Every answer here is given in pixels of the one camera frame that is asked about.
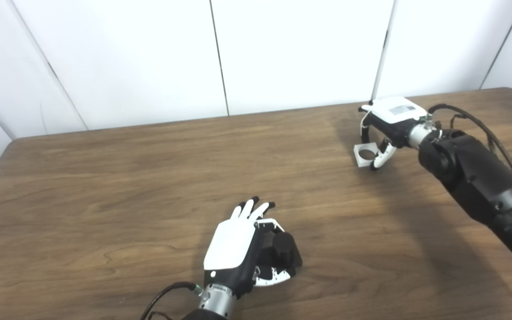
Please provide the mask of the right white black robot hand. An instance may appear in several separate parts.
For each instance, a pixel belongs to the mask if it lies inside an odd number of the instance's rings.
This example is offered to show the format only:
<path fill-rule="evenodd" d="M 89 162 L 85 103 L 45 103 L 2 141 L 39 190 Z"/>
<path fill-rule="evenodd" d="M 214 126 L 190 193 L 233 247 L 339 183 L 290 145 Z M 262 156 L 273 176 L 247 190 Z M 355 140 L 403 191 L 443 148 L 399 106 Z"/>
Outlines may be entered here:
<path fill-rule="evenodd" d="M 399 148 L 419 150 L 422 140 L 433 131 L 433 123 L 426 124 L 427 111 L 404 97 L 371 100 L 358 111 L 365 113 L 361 119 L 363 144 L 370 142 L 370 128 L 384 136 L 370 164 L 373 171 L 382 168 Z"/>

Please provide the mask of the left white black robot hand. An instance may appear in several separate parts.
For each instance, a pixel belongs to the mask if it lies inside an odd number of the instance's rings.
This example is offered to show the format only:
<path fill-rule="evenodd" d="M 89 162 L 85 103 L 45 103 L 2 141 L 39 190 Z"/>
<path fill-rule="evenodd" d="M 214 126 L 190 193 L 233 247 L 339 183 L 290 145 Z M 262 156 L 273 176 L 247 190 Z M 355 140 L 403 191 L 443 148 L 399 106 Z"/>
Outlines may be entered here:
<path fill-rule="evenodd" d="M 286 235 L 277 220 L 265 217 L 274 202 L 259 203 L 254 196 L 234 207 L 229 219 L 217 225 L 203 261 L 204 286 L 228 288 L 236 299 L 256 286 L 273 286 L 297 274 L 297 267 L 281 263 L 272 247 L 265 247 L 268 234 Z"/>

